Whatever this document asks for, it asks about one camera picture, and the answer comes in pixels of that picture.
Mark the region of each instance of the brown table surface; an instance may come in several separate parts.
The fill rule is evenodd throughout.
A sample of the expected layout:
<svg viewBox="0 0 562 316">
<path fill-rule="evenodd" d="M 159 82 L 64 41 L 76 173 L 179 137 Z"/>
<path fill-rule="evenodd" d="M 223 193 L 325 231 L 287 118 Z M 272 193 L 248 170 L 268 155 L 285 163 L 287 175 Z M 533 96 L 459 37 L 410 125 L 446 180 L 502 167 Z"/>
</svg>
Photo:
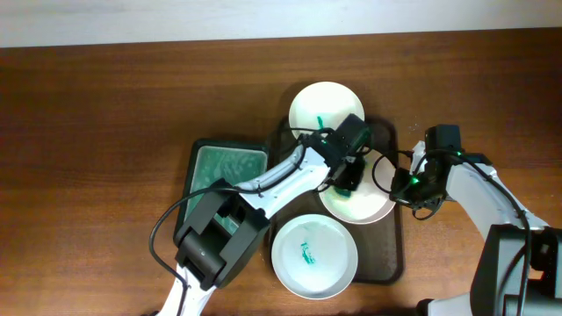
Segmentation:
<svg viewBox="0 0 562 316">
<path fill-rule="evenodd" d="M 352 88 L 400 148 L 458 124 L 535 214 L 562 226 L 562 29 L 177 42 L 0 51 L 0 314 L 139 315 L 172 277 L 148 234 L 181 196 L 191 144 L 263 140 L 318 81 Z M 169 220 L 156 242 L 173 263 Z M 450 203 L 403 211 L 403 277 L 292 295 L 261 254 L 205 314 L 335 314 L 470 288 L 484 244 Z"/>
</svg>

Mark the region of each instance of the white plate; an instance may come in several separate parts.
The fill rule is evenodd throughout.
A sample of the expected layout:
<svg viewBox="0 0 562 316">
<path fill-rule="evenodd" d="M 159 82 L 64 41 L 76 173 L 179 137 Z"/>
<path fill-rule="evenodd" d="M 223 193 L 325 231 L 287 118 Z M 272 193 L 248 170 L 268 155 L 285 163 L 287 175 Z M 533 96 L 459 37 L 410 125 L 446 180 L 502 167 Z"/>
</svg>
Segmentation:
<svg viewBox="0 0 562 316">
<path fill-rule="evenodd" d="M 380 153 L 375 150 L 364 157 L 363 178 L 350 197 L 337 193 L 334 188 L 320 193 L 320 200 L 332 215 L 351 224 L 370 224 L 384 218 L 393 209 L 395 203 L 372 181 L 372 167 L 379 157 Z M 390 190 L 394 166 L 383 158 L 377 165 L 375 176 L 380 186 Z"/>
<path fill-rule="evenodd" d="M 314 83 L 304 88 L 292 100 L 289 110 L 289 126 L 303 128 L 336 129 L 351 113 L 365 120 L 365 113 L 361 101 L 353 91 L 340 83 Z M 292 131 L 295 138 L 301 131 Z"/>
<path fill-rule="evenodd" d="M 357 247 L 336 220 L 307 214 L 286 223 L 271 250 L 281 283 L 302 298 L 331 298 L 345 290 L 357 271 Z"/>
</svg>

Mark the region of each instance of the wood grain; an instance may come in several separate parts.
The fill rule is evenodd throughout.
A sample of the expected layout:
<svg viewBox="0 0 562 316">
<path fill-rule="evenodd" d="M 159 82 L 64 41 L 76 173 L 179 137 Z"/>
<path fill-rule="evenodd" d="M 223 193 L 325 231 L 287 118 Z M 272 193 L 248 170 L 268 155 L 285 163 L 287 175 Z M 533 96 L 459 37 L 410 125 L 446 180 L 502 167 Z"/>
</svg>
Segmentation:
<svg viewBox="0 0 562 316">
<path fill-rule="evenodd" d="M 562 226 L 562 30 L 44 47 L 0 51 L 0 314 L 139 315 L 172 278 L 148 234 L 191 144 L 263 140 L 309 83 L 353 89 L 412 147 L 459 124 L 534 213 Z M 308 301 L 256 254 L 205 314 L 347 314 L 468 291 L 483 240 L 455 204 L 403 213 L 406 270 Z M 173 220 L 156 242 L 172 263 Z"/>
</svg>

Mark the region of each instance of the white plastic part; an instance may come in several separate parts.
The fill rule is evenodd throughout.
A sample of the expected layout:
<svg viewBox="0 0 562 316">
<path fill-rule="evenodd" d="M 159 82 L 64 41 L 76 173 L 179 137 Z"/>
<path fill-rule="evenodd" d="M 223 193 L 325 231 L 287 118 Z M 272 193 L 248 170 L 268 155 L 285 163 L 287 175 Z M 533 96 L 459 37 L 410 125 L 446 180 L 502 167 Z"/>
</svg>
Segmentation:
<svg viewBox="0 0 562 316">
<path fill-rule="evenodd" d="M 292 172 L 299 163 L 300 156 L 303 155 L 303 148 L 302 145 L 298 146 L 289 158 L 279 163 L 273 169 L 253 180 L 239 183 L 236 186 L 246 190 L 256 190 L 276 182 L 281 177 Z M 265 217 L 270 219 L 294 198 L 304 192 L 317 188 L 326 180 L 329 167 L 324 163 L 324 158 L 310 147 L 306 148 L 304 155 L 305 157 L 300 163 L 299 168 L 274 188 L 265 190 L 261 194 L 241 193 L 240 196 L 256 210 L 264 210 Z"/>
<path fill-rule="evenodd" d="M 380 153 L 374 150 L 364 157 L 363 178 L 348 197 L 333 187 L 320 193 L 320 200 L 332 215 L 350 224 L 370 224 L 384 218 L 393 209 L 395 203 L 372 180 L 372 168 L 379 157 Z M 378 184 L 390 190 L 394 171 L 394 166 L 383 158 L 375 170 Z"/>
<path fill-rule="evenodd" d="M 208 291 L 201 290 L 201 283 L 199 280 L 192 275 L 192 273 L 186 268 L 180 267 L 178 264 L 176 266 L 177 273 L 187 280 L 188 289 L 185 296 L 184 304 L 182 305 L 182 316 L 199 316 L 203 311 L 203 308 L 211 298 L 211 295 L 215 291 L 216 287 L 213 286 Z M 183 286 L 182 283 L 176 279 L 174 280 L 174 285 L 172 285 L 172 290 L 169 292 L 168 298 L 164 303 L 164 307 L 158 313 L 158 316 L 176 316 L 177 308 L 182 297 Z"/>
<path fill-rule="evenodd" d="M 471 295 L 465 293 L 454 298 L 436 299 L 428 304 L 428 316 L 472 316 Z"/>
<path fill-rule="evenodd" d="M 508 188 L 500 181 L 493 167 L 483 163 L 477 163 L 476 165 L 511 194 Z M 474 225 L 482 234 L 482 237 L 484 237 L 484 240 L 488 236 L 491 225 L 511 224 L 523 229 L 522 222 L 517 218 L 517 214 L 509 200 L 468 163 L 453 166 L 450 169 L 449 178 L 447 179 L 447 193 L 465 209 Z M 545 226 L 548 226 L 545 221 L 529 212 L 516 197 L 513 197 L 513 199 L 525 211 L 531 229 L 543 229 Z"/>
<path fill-rule="evenodd" d="M 271 249 L 281 283 L 303 298 L 331 298 L 345 290 L 357 271 L 357 247 L 336 220 L 318 214 L 299 216 L 277 233 Z"/>
<path fill-rule="evenodd" d="M 353 91 L 340 83 L 314 83 L 304 88 L 292 100 L 289 126 L 336 129 L 351 113 L 365 120 L 361 101 Z M 301 133 L 310 132 L 292 131 L 295 138 Z"/>
<path fill-rule="evenodd" d="M 420 160 L 423 158 L 424 155 L 425 155 L 425 141 L 420 140 L 414 146 L 414 156 L 412 157 L 412 164 L 410 166 L 410 175 L 414 174 L 415 168 L 418 166 L 418 163 L 420 163 Z M 418 169 L 418 173 L 425 171 L 426 162 L 428 161 L 423 160 L 423 162 L 420 165 L 420 168 Z"/>
</svg>

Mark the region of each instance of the white wall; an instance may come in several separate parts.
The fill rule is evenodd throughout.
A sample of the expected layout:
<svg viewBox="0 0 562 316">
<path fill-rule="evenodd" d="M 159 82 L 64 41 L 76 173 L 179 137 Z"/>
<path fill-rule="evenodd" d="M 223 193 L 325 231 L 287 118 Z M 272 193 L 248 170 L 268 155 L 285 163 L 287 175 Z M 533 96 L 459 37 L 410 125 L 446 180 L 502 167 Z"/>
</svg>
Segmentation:
<svg viewBox="0 0 562 316">
<path fill-rule="evenodd" d="M 0 0 L 0 47 L 562 26 L 562 0 Z"/>
</svg>

